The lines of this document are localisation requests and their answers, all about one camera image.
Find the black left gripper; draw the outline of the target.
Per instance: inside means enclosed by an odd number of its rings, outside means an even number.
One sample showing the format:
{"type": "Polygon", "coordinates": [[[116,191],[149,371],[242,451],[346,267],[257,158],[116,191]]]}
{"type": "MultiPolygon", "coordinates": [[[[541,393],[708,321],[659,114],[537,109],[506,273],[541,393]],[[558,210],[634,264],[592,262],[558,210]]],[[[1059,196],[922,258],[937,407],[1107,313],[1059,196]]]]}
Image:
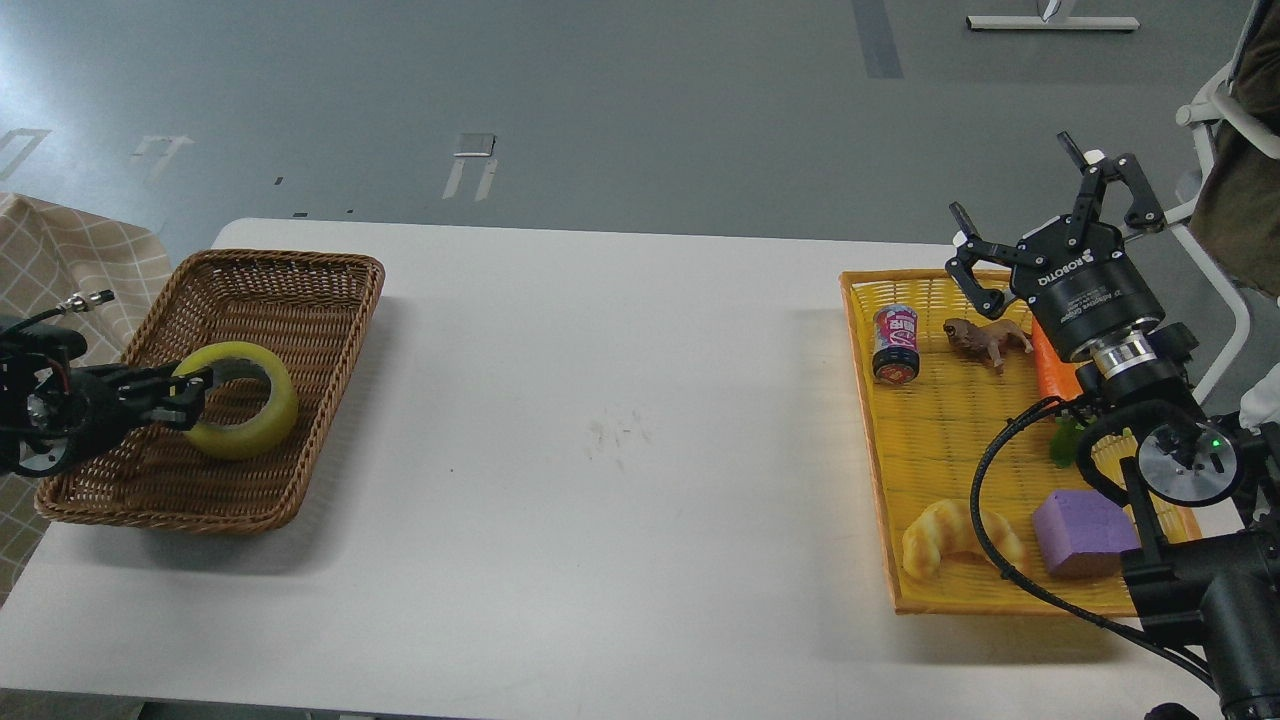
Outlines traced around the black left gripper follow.
{"type": "Polygon", "coordinates": [[[65,443],[68,462],[84,462],[114,450],[131,427],[161,424],[174,430],[191,430],[205,410],[205,392],[187,392],[193,387],[210,388],[214,370],[201,366],[179,372],[177,366],[131,368],[96,365],[70,372],[73,421],[65,443]],[[120,395],[156,395],[125,398],[120,395]]]}

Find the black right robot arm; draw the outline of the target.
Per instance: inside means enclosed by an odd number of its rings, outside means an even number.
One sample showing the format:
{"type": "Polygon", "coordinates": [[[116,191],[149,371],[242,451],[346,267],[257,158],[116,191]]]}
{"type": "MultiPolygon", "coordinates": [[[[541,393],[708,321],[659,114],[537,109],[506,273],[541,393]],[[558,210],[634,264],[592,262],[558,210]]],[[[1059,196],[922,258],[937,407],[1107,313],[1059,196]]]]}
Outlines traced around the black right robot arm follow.
{"type": "Polygon", "coordinates": [[[1100,218],[1106,188],[1126,186],[1129,231],[1156,233],[1166,217],[1137,158],[1089,159],[1069,133],[1059,142],[1080,172],[1069,214],[1015,245],[980,237],[959,202],[963,234],[946,269],[982,316],[1021,300],[1056,356],[1078,366],[1082,397],[1041,400],[1012,419],[980,457],[970,489],[977,542],[1001,577],[1028,594],[1175,664],[1219,697],[1226,719],[1279,714],[1277,510],[1254,515],[1247,484],[1277,502],[1277,425],[1225,427],[1193,397],[1185,363],[1197,346],[1167,324],[1125,250],[1100,218]],[[1130,509],[1139,538],[1123,553],[1123,579],[1139,628],[1123,626],[1050,593],[1004,556],[984,527],[980,489],[998,451],[1059,410],[1094,420],[1075,447],[1085,483],[1130,509]]]}

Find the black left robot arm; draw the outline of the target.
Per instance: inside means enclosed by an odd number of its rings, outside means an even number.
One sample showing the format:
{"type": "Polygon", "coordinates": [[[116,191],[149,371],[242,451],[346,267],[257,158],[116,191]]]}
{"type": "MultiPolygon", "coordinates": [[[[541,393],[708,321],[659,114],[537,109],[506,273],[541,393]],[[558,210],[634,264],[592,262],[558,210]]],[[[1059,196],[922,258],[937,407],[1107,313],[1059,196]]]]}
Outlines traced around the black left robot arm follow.
{"type": "Polygon", "coordinates": [[[76,293],[31,316],[3,316],[3,473],[55,477],[123,443],[142,427],[195,428],[214,370],[99,364],[73,366],[87,340],[52,319],[90,313],[115,299],[111,290],[76,293]]]}

